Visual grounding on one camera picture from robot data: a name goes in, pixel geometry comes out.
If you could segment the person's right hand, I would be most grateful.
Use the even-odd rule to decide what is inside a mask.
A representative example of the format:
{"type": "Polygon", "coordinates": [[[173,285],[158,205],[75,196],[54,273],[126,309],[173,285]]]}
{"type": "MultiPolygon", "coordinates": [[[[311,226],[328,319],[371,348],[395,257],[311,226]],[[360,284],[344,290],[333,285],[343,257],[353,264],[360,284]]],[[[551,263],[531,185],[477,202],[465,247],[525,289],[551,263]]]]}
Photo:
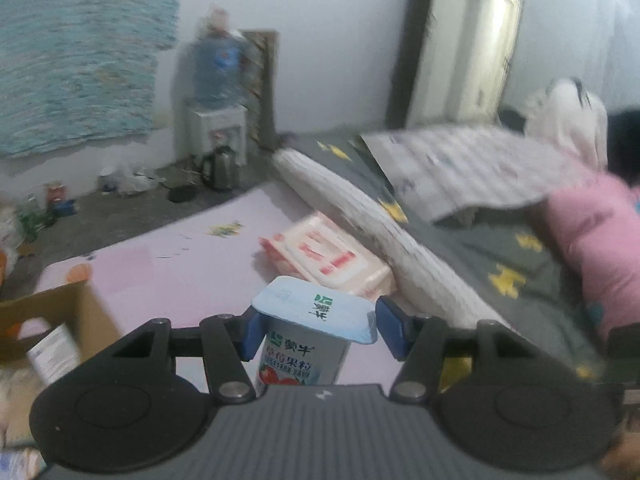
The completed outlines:
{"type": "Polygon", "coordinates": [[[610,479],[638,479],[640,476],[640,434],[623,434],[600,461],[610,479]]]}

